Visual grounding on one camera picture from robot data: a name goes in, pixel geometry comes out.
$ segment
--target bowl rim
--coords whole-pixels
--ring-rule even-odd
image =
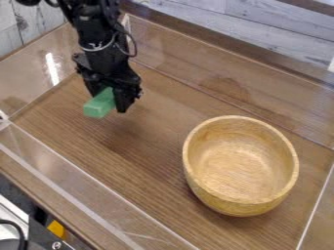
[[[221,192],[215,191],[214,189],[211,189],[210,187],[205,186],[201,181],[198,180],[198,178],[195,177],[194,174],[194,170],[191,167],[191,163],[189,160],[189,148],[190,148],[190,141],[195,135],[195,133],[210,123],[217,122],[219,120],[231,120],[231,119],[238,119],[238,120],[247,120],[250,122],[257,123],[258,125],[266,127],[274,134],[277,134],[277,136],[279,137],[279,139],[283,141],[283,143],[286,144],[289,151],[293,155],[293,160],[294,160],[294,169],[293,169],[293,175],[291,178],[287,182],[287,184],[285,185],[285,187],[273,195],[270,195],[269,197],[263,197],[259,198],[255,201],[250,201],[249,199],[245,198],[234,198],[231,196],[226,196],[223,195]],[[217,198],[225,200],[225,201],[230,201],[234,203],[241,203],[241,204],[263,204],[263,203],[269,203],[274,200],[277,200],[278,198],[283,197],[291,190],[291,188],[295,185],[295,182],[298,180],[298,175],[299,175],[299,158],[298,158],[298,154],[295,151],[295,148],[293,146],[293,144],[290,143],[289,139],[286,138],[286,136],[282,134],[282,132],[278,131],[278,129],[275,129],[271,125],[269,125],[266,122],[246,117],[246,116],[241,116],[241,115],[225,115],[225,116],[218,116],[214,118],[210,118],[207,120],[205,120],[202,123],[199,123],[195,128],[191,130],[191,132],[189,133],[189,136],[186,138],[185,141],[185,145],[183,145],[183,163],[185,163],[185,169],[189,172],[189,175],[193,178],[193,181],[195,182],[197,186],[201,187],[206,192],[209,192],[213,196],[215,196]]]

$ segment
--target green block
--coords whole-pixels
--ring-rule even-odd
[[[103,118],[116,107],[112,88],[107,87],[84,105],[83,114],[92,118]]]

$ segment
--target wooden bowl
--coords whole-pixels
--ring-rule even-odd
[[[271,210],[299,175],[295,149],[269,124],[222,116],[199,124],[183,147],[187,181],[202,202],[238,217]]]

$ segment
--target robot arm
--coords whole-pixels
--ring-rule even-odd
[[[74,54],[78,73],[95,97],[107,87],[112,88],[115,105],[126,112],[140,97],[140,78],[132,71],[128,59],[138,53],[136,41],[118,22],[120,0],[44,0],[62,11],[79,34],[83,53]],[[34,6],[40,0],[18,0]],[[127,37],[131,37],[135,52],[131,55]]]

